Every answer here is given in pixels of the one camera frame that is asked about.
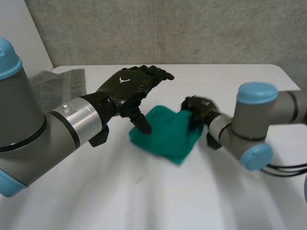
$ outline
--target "light blue cap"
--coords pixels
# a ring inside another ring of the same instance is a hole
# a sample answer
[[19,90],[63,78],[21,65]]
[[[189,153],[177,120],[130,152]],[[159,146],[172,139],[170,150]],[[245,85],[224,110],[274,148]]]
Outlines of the light blue cap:
[[267,166],[273,158],[273,149],[267,143],[261,143],[246,150],[239,162],[247,170],[260,170]]
[[249,82],[240,86],[236,99],[243,104],[264,104],[278,96],[274,85],[264,82]]
[[0,37],[0,80],[17,73],[23,67],[11,43]]
[[305,196],[305,201],[307,203],[307,176],[305,178],[305,183],[304,183],[304,196]]
[[28,186],[20,183],[14,178],[10,177],[4,171],[0,170],[0,194],[6,197],[11,197],[19,193]]

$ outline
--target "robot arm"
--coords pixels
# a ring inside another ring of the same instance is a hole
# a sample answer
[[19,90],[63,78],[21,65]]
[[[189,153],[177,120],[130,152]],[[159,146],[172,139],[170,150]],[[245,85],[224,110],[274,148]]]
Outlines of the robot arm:
[[248,170],[260,170],[273,157],[272,148],[265,143],[269,126],[306,124],[307,95],[278,92],[270,84],[251,82],[239,88],[233,118],[219,112],[212,101],[195,96],[186,98],[182,109],[193,111],[191,128],[199,123],[208,126],[209,146],[225,146]]
[[106,142],[108,121],[129,117],[143,133],[151,127],[139,106],[163,80],[174,77],[155,66],[115,73],[95,93],[43,114],[20,58],[0,38],[0,194],[14,196],[87,141]]

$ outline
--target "gray wall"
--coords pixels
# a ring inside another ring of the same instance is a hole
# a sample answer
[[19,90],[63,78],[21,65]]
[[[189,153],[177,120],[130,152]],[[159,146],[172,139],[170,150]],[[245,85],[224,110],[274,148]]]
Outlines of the gray wall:
[[306,60],[306,0],[25,2],[55,67]]

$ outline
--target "teal towel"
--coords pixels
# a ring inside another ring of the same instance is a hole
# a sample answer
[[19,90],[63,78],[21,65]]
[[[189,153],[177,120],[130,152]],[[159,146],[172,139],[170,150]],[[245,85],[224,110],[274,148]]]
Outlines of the teal towel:
[[190,116],[191,111],[175,113],[157,105],[146,115],[153,129],[152,134],[142,134],[134,127],[129,132],[130,141],[146,151],[181,164],[203,131],[203,126],[194,130],[188,129]]

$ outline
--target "white table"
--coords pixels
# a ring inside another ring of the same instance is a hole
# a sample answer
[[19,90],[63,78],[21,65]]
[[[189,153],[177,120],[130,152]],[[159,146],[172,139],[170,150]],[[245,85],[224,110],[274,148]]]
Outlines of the white table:
[[[84,68],[88,93],[127,66]],[[279,90],[298,87],[274,65],[161,65],[176,79],[143,100],[179,111],[189,95],[214,99],[233,115],[238,87],[265,81]],[[178,167],[129,142],[132,124],[113,118],[106,144],[88,143],[13,198],[0,198],[0,230],[306,230],[304,176],[283,179],[247,172],[223,148],[206,147],[204,135]],[[307,162],[307,128],[270,127],[274,162]]]

